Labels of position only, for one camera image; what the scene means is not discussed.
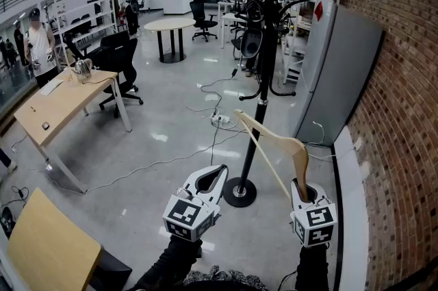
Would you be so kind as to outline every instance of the kettle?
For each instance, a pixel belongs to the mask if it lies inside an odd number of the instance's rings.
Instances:
[[[75,70],[73,72],[75,72],[79,83],[84,83],[91,78],[92,67],[93,62],[89,58],[76,61]]]

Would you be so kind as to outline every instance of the white t-shirt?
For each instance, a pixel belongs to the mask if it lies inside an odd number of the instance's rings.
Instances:
[[[34,69],[34,75],[43,75],[54,69],[56,67],[55,60],[47,62],[47,50],[50,49],[50,44],[47,38],[47,26],[44,23],[41,23],[38,30],[29,28],[29,41],[32,44],[31,59],[34,61],[37,58],[40,63],[40,68]]]

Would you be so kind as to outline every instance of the cap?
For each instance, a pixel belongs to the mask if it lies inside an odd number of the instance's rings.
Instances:
[[[39,21],[40,20],[40,10],[38,8],[33,8],[29,14],[29,20]]]

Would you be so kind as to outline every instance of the door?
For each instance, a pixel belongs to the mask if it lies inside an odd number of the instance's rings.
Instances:
[[[327,48],[329,47],[333,22],[335,21],[337,6],[333,0],[320,0],[322,15],[318,20],[313,13],[311,30],[307,41],[306,54],[302,61],[301,76],[305,80],[308,91],[313,92],[324,64]]]

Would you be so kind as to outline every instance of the round table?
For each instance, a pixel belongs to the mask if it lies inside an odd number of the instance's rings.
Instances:
[[[144,26],[145,30],[157,31],[160,62],[163,62],[165,64],[173,64],[175,62],[180,62],[185,59],[183,49],[183,28],[194,25],[195,22],[196,21],[191,18],[174,17],[153,21]],[[175,38],[173,36],[174,29],[178,29],[179,58],[178,55],[175,53]],[[162,31],[170,31],[170,46],[172,48],[171,53],[163,54]]]

